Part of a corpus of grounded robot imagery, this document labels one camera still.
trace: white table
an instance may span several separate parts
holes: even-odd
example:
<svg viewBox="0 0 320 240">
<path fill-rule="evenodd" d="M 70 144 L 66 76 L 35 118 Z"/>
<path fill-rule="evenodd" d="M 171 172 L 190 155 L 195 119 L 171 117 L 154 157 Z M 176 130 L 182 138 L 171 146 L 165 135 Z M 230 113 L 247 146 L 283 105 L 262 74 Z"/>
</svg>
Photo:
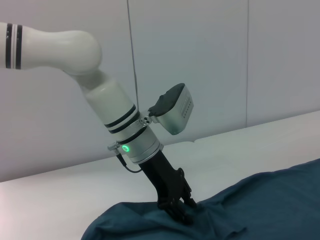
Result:
<svg viewBox="0 0 320 240">
<path fill-rule="evenodd" d="M 252 174 L 320 158 L 320 111 L 168 145 L 164 154 L 198 202 Z M 11 180 L 0 183 L 0 239 L 79 240 L 112 205 L 156 200 L 147 177 L 115 157 Z"/>
</svg>

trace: green led light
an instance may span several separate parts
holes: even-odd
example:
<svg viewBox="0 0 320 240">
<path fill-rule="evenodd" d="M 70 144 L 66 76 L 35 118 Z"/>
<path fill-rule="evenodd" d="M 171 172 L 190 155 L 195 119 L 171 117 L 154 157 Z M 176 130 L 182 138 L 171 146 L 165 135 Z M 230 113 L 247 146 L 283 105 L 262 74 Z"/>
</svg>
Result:
<svg viewBox="0 0 320 240">
<path fill-rule="evenodd" d="M 122 149 L 125 151 L 125 152 L 129 152 L 130 151 L 130 148 L 126 145 L 123 145 L 122 146 Z"/>
</svg>

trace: blue fabric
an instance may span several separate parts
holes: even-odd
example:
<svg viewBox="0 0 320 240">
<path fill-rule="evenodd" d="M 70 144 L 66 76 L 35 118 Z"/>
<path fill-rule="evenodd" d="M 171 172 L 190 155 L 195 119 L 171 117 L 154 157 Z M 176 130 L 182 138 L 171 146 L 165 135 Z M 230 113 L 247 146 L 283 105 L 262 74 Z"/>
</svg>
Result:
<svg viewBox="0 0 320 240">
<path fill-rule="evenodd" d="M 319 240 L 320 159 L 247 177 L 174 222 L 155 202 L 119 203 L 82 240 Z"/>
</svg>

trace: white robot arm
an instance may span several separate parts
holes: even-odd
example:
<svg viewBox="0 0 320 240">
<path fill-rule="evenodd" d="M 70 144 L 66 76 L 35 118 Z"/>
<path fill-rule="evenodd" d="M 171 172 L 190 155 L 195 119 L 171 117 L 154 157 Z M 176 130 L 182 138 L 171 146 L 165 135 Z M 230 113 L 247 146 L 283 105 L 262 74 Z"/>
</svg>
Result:
<svg viewBox="0 0 320 240">
<path fill-rule="evenodd" d="M 175 135 L 188 122 L 193 108 L 191 95 L 180 83 L 160 96 L 155 106 L 141 114 L 122 87 L 99 70 L 102 50 L 88 32 L 44 32 L 27 26 L 0 22 L 0 68 L 26 70 L 49 66 L 75 79 L 82 92 L 116 142 L 109 150 L 124 167 L 119 147 L 138 164 L 158 193 L 158 207 L 173 219 L 190 224 L 180 204 L 196 207 L 181 168 L 174 170 L 149 124 L 160 123 Z"/>
</svg>

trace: black cable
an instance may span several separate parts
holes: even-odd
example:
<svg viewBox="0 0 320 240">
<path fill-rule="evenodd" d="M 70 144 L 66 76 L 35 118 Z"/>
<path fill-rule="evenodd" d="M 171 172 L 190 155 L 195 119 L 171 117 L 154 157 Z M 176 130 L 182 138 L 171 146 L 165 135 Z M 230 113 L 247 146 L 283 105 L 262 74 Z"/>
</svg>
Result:
<svg viewBox="0 0 320 240">
<path fill-rule="evenodd" d="M 126 163 L 126 161 L 124 160 L 124 158 L 122 157 L 121 153 L 117 154 L 116 157 L 119 159 L 120 163 L 125 167 L 125 169 L 127 169 L 130 173 L 137 174 L 137 173 L 139 173 L 139 172 L 142 171 L 142 169 L 140 169 L 140 170 L 138 170 L 138 171 L 133 171 L 133 170 L 129 169 L 129 168 L 127 167 L 127 163 Z"/>
</svg>

